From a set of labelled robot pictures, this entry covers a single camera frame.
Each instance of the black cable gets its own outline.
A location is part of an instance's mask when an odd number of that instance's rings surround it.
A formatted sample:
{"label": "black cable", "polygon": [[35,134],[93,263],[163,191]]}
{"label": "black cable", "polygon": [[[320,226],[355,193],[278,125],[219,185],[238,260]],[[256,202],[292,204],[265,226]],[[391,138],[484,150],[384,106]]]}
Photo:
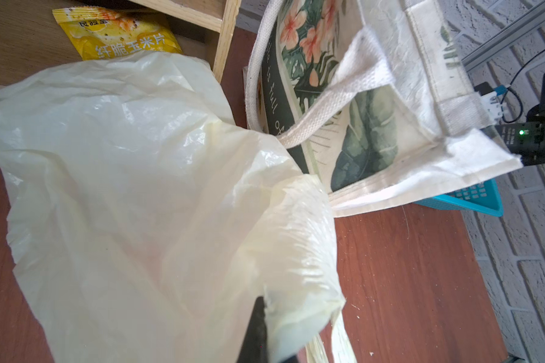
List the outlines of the black cable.
{"label": "black cable", "polygon": [[521,118],[521,116],[523,116],[523,101],[521,101],[521,98],[519,97],[519,95],[517,95],[517,93],[515,91],[511,90],[510,87],[507,87],[507,91],[511,91],[511,93],[515,96],[515,98],[517,98],[517,101],[519,101],[519,116],[517,116],[514,120],[507,121],[504,118],[504,114],[503,114],[503,122],[506,123],[506,124],[512,124],[513,122],[518,121]]}
{"label": "black cable", "polygon": [[[515,74],[515,76],[514,76],[513,79],[511,80],[510,85],[513,85],[513,83],[514,83],[515,80],[517,79],[517,76],[523,71],[523,69],[525,69],[525,67],[527,67],[527,66],[529,65],[530,62],[533,62],[533,60],[534,60],[535,58],[537,58],[538,56],[540,56],[540,55],[543,54],[543,53],[545,53],[545,49],[543,49],[543,50],[540,51],[539,53],[535,54],[535,55],[533,56],[533,58],[531,58],[530,60],[528,60],[528,61],[523,65],[523,67],[521,67],[521,69],[519,69],[519,70],[517,71],[517,73]],[[504,121],[505,123],[507,123],[507,124],[510,124],[510,123],[513,123],[513,122],[517,121],[517,120],[520,119],[521,116],[523,115],[523,103],[521,102],[521,99],[519,98],[519,96],[511,89],[511,87],[507,87],[507,92],[504,93],[503,99],[501,99],[500,104],[501,104],[501,105],[503,104],[505,98],[507,98],[507,94],[509,93],[509,91],[512,92],[513,95],[515,95],[515,97],[516,97],[517,100],[519,101],[519,105],[521,105],[521,112],[519,113],[519,116],[518,116],[516,119],[512,120],[512,121],[506,121],[506,120],[504,119],[504,116],[503,116],[503,121]]]}

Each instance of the yellow snack bag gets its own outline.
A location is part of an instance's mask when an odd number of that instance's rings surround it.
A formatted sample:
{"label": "yellow snack bag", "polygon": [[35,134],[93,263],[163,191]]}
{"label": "yellow snack bag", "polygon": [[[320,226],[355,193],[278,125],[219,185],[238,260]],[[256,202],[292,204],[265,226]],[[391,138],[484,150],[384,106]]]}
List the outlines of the yellow snack bag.
{"label": "yellow snack bag", "polygon": [[113,11],[95,6],[53,10],[83,61],[139,51],[182,53],[167,18],[150,9]]}

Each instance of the floral tote bag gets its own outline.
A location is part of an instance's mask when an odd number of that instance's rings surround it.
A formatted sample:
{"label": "floral tote bag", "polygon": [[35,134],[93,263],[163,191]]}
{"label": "floral tote bag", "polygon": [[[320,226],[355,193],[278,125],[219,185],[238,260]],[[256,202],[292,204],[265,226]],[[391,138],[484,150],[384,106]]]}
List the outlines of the floral tote bag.
{"label": "floral tote bag", "polygon": [[319,176],[337,216],[521,167],[480,131],[492,121],[436,0],[271,0],[245,92],[249,127]]}

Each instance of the blue plastic basket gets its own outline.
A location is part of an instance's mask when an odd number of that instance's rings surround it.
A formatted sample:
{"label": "blue plastic basket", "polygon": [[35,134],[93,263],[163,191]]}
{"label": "blue plastic basket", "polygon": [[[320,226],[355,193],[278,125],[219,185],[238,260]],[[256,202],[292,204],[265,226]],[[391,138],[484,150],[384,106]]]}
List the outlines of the blue plastic basket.
{"label": "blue plastic basket", "polygon": [[503,204],[494,179],[452,193],[416,201],[416,204],[441,210],[473,210],[501,217]]}

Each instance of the brick wallpaper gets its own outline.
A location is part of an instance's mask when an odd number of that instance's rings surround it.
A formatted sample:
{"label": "brick wallpaper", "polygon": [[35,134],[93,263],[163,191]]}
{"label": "brick wallpaper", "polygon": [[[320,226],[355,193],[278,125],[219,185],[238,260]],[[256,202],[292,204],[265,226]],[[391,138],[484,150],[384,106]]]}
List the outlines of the brick wallpaper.
{"label": "brick wallpaper", "polygon": [[[462,56],[538,2],[529,0],[440,0]],[[519,68],[545,48],[545,24],[469,73],[474,85],[508,84]],[[512,87],[523,115],[539,103],[545,53]],[[507,97],[507,120],[519,112]],[[545,363],[545,165],[525,167],[496,178],[503,201],[501,218],[464,212],[507,350],[531,363]]]}

